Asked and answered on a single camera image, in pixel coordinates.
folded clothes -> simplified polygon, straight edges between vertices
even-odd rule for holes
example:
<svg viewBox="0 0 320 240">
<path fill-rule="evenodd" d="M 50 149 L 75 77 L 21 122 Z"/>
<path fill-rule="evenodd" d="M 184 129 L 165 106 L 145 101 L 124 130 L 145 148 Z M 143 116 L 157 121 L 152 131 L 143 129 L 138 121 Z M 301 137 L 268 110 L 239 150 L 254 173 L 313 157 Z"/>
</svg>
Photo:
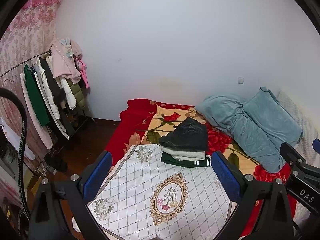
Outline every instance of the folded clothes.
<svg viewBox="0 0 320 240">
<path fill-rule="evenodd" d="M 163 163 L 172 164 L 175 166 L 186 167 L 186 168 L 197 168 L 197 167 L 208 167 L 211 165 L 210 158 L 206 157 L 205 160 L 202 161 L 178 161 L 174 159 L 170 154 L 166 152 L 162 153 L 161 161 Z"/>
<path fill-rule="evenodd" d="M 161 146 L 174 150 L 207 151 L 208 131 L 204 124 L 188 117 L 173 132 L 159 139 Z"/>
<path fill-rule="evenodd" d="M 203 161 L 205 159 L 204 151 L 178 151 L 172 150 L 168 147 L 161 147 L 163 152 L 170 154 L 174 159 L 178 161 Z"/>
</svg>

white coat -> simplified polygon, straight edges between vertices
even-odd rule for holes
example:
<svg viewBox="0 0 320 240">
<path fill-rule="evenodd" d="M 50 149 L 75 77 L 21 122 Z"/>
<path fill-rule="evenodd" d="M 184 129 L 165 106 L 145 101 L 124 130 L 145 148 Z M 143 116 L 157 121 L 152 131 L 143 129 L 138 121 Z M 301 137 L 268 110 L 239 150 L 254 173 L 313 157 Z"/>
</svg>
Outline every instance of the white coat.
<svg viewBox="0 0 320 240">
<path fill-rule="evenodd" d="M 40 71 L 40 74 L 41 74 L 41 79 L 42 79 L 42 83 L 43 83 L 43 87 L 44 87 L 44 92 L 45 92 L 45 94 L 47 96 L 50 108 L 51 108 L 51 110 L 53 112 L 54 117 L 56 119 L 60 119 L 60 113 L 59 113 L 58 107 L 53 102 L 53 95 L 52 95 L 52 92 L 51 92 L 51 90 L 50 90 L 50 88 L 48 86 L 47 76 L 44 73 L 44 69 L 41 67 L 39 58 L 37 58 L 37 64 L 38 64 L 39 71 Z"/>
</svg>

teal pillow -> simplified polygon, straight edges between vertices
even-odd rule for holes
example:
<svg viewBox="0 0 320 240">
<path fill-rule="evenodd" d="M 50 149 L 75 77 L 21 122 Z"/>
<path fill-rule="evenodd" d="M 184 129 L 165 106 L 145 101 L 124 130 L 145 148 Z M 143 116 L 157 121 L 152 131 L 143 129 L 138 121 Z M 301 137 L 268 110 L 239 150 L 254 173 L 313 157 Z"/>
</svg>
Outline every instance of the teal pillow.
<svg viewBox="0 0 320 240">
<path fill-rule="evenodd" d="M 294 147 L 302 136 L 302 128 L 265 87 L 243 104 L 243 111 L 265 131 L 277 150 L 283 142 Z"/>
</svg>

red floral blanket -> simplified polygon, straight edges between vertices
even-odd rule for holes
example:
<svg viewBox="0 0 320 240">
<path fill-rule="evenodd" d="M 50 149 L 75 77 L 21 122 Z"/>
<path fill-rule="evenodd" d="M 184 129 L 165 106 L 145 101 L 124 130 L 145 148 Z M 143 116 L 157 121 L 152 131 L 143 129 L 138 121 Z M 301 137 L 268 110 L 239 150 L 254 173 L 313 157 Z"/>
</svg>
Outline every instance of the red floral blanket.
<svg viewBox="0 0 320 240">
<path fill-rule="evenodd" d="M 252 174 L 257 180 L 272 182 L 275 178 L 286 181 L 290 167 L 286 164 L 278 173 L 268 173 L 255 160 L 243 152 L 238 144 L 228 135 L 209 125 L 193 106 L 172 105 L 149 99 L 134 99 L 128 101 L 127 110 L 120 113 L 121 123 L 111 137 L 105 150 L 111 152 L 115 165 L 128 151 L 131 145 L 157 143 L 159 138 L 173 131 L 175 126 L 192 117 L 206 124 L 208 130 L 207 154 L 221 151 L 233 164 L 239 167 L 243 174 Z M 296 200 L 288 196 L 292 217 L 294 217 Z M 257 219 L 262 201 L 256 202 L 251 217 L 242 236 L 251 232 Z"/>
</svg>

blue gripper pad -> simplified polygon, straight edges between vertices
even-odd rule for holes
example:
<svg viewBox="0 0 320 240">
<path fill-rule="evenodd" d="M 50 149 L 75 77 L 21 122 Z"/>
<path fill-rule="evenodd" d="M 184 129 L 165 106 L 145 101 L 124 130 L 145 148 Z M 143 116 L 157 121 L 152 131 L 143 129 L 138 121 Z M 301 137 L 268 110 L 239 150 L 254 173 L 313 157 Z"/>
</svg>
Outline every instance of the blue gripper pad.
<svg viewBox="0 0 320 240">
<path fill-rule="evenodd" d="M 88 165 L 81 174 L 79 190 L 84 203 L 93 201 L 112 166 L 112 155 L 103 151 L 93 164 Z"/>
<path fill-rule="evenodd" d="M 222 155 L 222 153 L 220 153 L 220 156 L 218 155 L 217 152 L 212 153 L 211 166 L 212 166 L 214 172 L 217 174 L 218 179 L 220 180 L 229 199 L 233 202 L 239 203 L 239 201 L 241 200 L 241 197 L 242 197 L 241 191 L 240 191 L 240 184 L 237 181 L 237 179 L 235 178 L 235 176 L 233 176 L 233 174 L 230 171 L 230 169 L 228 168 L 228 166 L 222 160 L 222 157 L 225 159 L 225 161 L 228 161 L 228 160 L 223 155 L 222 156 L 221 155 Z"/>
<path fill-rule="evenodd" d="M 320 154 L 320 140 L 319 139 L 314 139 L 312 143 L 313 149 Z"/>
</svg>

